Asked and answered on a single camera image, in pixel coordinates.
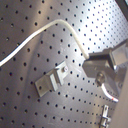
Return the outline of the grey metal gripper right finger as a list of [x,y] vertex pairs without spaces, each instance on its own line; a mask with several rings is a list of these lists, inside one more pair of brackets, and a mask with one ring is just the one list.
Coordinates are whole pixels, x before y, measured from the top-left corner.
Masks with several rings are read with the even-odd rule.
[[120,94],[124,85],[126,72],[126,67],[118,67],[113,71],[100,71],[97,73],[95,82],[102,89],[107,98],[114,99],[114,96],[107,91],[106,86],[109,85],[113,91]]

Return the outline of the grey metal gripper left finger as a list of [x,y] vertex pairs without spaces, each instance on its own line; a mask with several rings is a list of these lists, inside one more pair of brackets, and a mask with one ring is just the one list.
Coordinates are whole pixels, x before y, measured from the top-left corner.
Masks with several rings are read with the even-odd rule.
[[128,64],[128,42],[122,42],[114,48],[91,53],[82,67],[88,77],[95,78],[99,72],[113,80],[125,77]]

